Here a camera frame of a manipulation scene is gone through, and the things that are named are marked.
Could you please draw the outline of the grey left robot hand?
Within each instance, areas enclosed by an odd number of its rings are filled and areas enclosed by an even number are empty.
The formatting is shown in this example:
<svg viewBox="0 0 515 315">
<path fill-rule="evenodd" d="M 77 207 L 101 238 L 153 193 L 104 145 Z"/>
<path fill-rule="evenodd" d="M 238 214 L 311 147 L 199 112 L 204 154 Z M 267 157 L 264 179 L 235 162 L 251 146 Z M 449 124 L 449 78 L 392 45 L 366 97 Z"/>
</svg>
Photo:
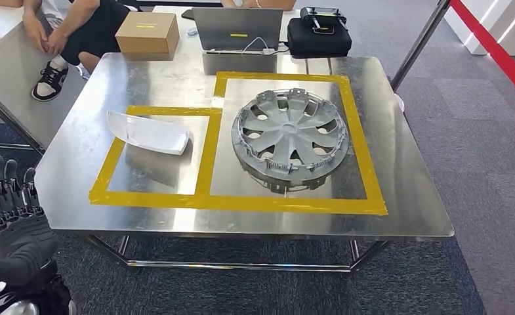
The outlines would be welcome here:
<svg viewBox="0 0 515 315">
<path fill-rule="evenodd" d="M 17 176 L 18 163 L 0 155 L 0 282 L 25 285 L 52 261 L 55 233 L 40 205 L 35 169 Z"/>
</svg>

